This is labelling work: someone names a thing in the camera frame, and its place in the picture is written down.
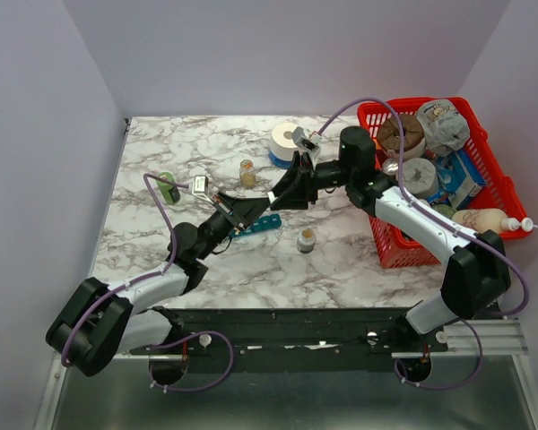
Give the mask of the teal weekly pill organizer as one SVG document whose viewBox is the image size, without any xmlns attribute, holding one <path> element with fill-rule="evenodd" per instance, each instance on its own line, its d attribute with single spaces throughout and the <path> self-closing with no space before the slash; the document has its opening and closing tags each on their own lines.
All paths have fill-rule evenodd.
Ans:
<svg viewBox="0 0 538 430">
<path fill-rule="evenodd" d="M 251 236 L 265 231 L 280 228 L 282 226 L 282 219 L 278 213 L 271 215 L 265 215 L 254 221 L 247 229 L 243 231 L 232 230 L 230 237 L 232 239 Z"/>
</svg>

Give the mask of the white pill bottle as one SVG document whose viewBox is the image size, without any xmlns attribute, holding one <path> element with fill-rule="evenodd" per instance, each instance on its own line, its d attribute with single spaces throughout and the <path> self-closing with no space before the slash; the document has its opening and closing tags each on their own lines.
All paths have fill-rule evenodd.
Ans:
<svg viewBox="0 0 538 430">
<path fill-rule="evenodd" d="M 316 245 L 316 235 L 311 228 L 302 229 L 298 233 L 297 237 L 297 249 L 303 253 L 308 254 L 312 252 Z"/>
</svg>

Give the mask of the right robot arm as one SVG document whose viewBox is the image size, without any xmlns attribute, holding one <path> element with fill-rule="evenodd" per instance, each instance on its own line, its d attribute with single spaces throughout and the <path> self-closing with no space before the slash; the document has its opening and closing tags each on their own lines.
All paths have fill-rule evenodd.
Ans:
<svg viewBox="0 0 538 430">
<path fill-rule="evenodd" d="M 338 158 L 320 163 L 314 161 L 317 146 L 302 130 L 292 135 L 298 149 L 268 194 L 272 210 L 305 210 L 319 191 L 341 186 L 355 207 L 397 227 L 445 265 L 440 291 L 410 308 L 395 327 L 400 348 L 417 349 L 428 332 L 456 319 L 473 318 L 508 290 L 508 264 L 499 235 L 459 225 L 401 190 L 377 169 L 376 145 L 366 129 L 342 129 Z"/>
</svg>

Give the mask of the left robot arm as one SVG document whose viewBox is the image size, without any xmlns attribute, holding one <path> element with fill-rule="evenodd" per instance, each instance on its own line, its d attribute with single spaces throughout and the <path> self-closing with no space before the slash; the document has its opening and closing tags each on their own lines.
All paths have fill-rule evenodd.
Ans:
<svg viewBox="0 0 538 430">
<path fill-rule="evenodd" d="M 196 288 L 208 271 L 203 260 L 230 232 L 250 227 L 273 200 L 272 193 L 257 198 L 217 193 L 211 198 L 215 213 L 209 219 L 173 228 L 166 262 L 118 282 L 95 277 L 82 281 L 48 328 L 46 343 L 86 376 L 99 373 L 116 353 L 141 347 L 131 328 L 142 321 L 143 313 Z"/>
</svg>

